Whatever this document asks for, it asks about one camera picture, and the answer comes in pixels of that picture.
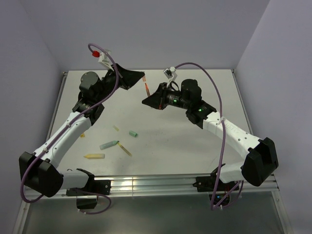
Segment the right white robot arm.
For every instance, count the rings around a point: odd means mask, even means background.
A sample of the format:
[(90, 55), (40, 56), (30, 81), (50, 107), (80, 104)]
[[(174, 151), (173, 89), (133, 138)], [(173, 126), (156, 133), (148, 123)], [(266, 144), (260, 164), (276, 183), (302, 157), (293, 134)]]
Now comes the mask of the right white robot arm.
[(213, 106), (201, 96), (202, 90), (195, 79), (186, 79), (179, 91), (161, 83), (157, 90), (145, 98), (142, 104), (157, 110), (174, 106), (186, 110), (186, 117), (203, 130), (207, 130), (230, 145), (243, 162), (224, 164), (211, 178), (211, 185), (222, 190), (229, 182), (245, 180), (259, 187), (278, 167), (274, 142), (249, 134), (227, 119), (221, 118)]

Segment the green highlighter pen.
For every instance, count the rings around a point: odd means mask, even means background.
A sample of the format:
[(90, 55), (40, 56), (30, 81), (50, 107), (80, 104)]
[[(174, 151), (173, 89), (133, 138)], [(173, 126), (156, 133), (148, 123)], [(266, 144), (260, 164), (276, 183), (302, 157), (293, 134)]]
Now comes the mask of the green highlighter pen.
[(117, 145), (119, 143), (118, 140), (113, 140), (113, 141), (110, 141), (110, 142), (106, 142), (104, 144), (101, 144), (99, 146), (100, 150), (104, 150), (104, 149), (107, 149), (107, 148), (110, 148), (110, 147), (113, 147), (115, 145)]

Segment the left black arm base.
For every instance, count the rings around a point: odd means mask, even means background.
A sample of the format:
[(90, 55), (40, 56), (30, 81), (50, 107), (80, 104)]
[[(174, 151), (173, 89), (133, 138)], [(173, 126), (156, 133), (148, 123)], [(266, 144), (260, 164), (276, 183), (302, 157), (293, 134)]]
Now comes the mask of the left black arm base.
[[(79, 212), (86, 215), (97, 215), (107, 211), (111, 205), (112, 200), (109, 198), (111, 189), (111, 180), (91, 180), (83, 188), (67, 189), (66, 196), (76, 196), (76, 207)], [(100, 211), (93, 211), (98, 204), (100, 197), (107, 199), (107, 206)]]

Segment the orange thin pen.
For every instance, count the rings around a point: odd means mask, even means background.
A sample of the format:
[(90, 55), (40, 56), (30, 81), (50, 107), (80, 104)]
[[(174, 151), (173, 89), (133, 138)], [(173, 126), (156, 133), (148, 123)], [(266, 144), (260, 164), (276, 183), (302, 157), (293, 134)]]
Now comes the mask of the orange thin pen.
[(144, 84), (145, 84), (145, 90), (146, 90), (147, 97), (149, 97), (151, 94), (150, 94), (150, 91), (149, 91), (148, 84), (147, 83), (144, 83)]

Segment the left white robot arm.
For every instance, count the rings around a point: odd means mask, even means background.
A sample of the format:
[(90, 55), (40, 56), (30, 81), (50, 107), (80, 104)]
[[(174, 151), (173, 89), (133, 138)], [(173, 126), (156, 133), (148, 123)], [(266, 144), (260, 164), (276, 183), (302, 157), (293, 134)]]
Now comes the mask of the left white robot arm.
[(99, 119), (106, 101), (118, 89), (129, 90), (145, 76), (116, 65), (100, 78), (96, 72), (82, 75), (78, 101), (63, 125), (33, 153), (19, 157), (22, 187), (27, 186), (41, 196), (53, 197), (62, 189), (78, 189), (89, 195), (95, 188), (95, 176), (84, 169), (61, 173), (61, 160), (76, 140)]

